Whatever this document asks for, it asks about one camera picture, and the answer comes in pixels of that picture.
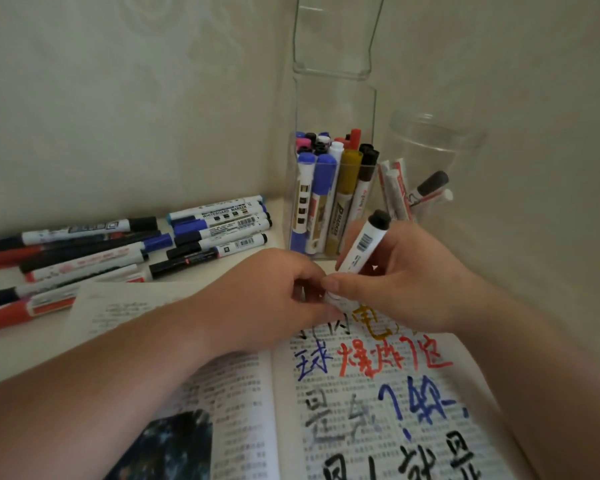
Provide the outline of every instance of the person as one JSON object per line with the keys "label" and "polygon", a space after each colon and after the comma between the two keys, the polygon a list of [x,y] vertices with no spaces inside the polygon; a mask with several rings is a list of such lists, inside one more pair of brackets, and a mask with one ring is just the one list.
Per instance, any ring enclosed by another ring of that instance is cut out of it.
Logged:
{"label": "person", "polygon": [[204,363],[339,318],[320,302],[324,290],[416,330],[455,333],[538,476],[600,479],[600,369],[540,313],[405,222],[392,224],[360,275],[326,276],[305,256],[263,250],[199,293],[1,382],[0,479],[103,478]]}

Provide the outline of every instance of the hand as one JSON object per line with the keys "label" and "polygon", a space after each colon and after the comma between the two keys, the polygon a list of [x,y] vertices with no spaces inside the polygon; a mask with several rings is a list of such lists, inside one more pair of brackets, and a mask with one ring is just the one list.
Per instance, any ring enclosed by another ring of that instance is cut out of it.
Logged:
{"label": "hand", "polygon": [[[349,227],[336,269],[363,225]],[[360,274],[331,274],[322,287],[414,330],[448,332],[476,313],[488,284],[423,228],[394,221]]]}
{"label": "hand", "polygon": [[[323,277],[307,256],[267,249],[174,305],[200,321],[215,356],[259,351],[301,329],[342,318],[336,307],[321,303]],[[307,303],[299,302],[303,289]]]}

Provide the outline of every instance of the dark printed picture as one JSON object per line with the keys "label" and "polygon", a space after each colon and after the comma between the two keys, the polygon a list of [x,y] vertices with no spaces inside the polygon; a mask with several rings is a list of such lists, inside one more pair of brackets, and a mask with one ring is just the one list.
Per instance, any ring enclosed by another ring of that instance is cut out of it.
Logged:
{"label": "dark printed picture", "polygon": [[151,421],[105,480],[208,480],[212,436],[200,409]]}

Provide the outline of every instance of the book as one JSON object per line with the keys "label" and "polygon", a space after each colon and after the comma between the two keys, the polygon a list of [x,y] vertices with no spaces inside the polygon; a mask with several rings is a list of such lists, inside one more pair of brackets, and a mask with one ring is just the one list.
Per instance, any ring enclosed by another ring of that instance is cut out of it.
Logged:
{"label": "book", "polygon": [[[62,345],[200,288],[85,285]],[[206,364],[106,479],[535,478],[452,337],[409,330],[357,303],[342,310],[342,320],[302,330],[273,351]]]}

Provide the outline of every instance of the barcode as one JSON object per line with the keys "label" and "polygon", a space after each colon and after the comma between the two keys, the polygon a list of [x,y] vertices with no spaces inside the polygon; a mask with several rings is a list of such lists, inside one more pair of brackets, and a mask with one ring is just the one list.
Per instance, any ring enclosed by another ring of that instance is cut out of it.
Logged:
{"label": "barcode", "polygon": [[251,217],[249,219],[243,219],[243,220],[241,220],[241,221],[238,222],[238,224],[240,224],[238,226],[238,229],[242,229],[244,227],[248,227],[251,224],[253,224],[254,222],[256,222],[256,218],[255,217]]}
{"label": "barcode", "polygon": [[371,236],[369,236],[368,234],[363,234],[362,238],[360,239],[360,242],[358,243],[358,250],[361,253],[365,252],[372,241],[373,238]]}
{"label": "barcode", "polygon": [[248,246],[249,244],[253,244],[253,238],[252,237],[250,237],[248,239],[244,239],[244,240],[242,240],[240,242],[237,242],[236,245],[235,245],[235,247],[236,248],[243,248],[245,246]]}

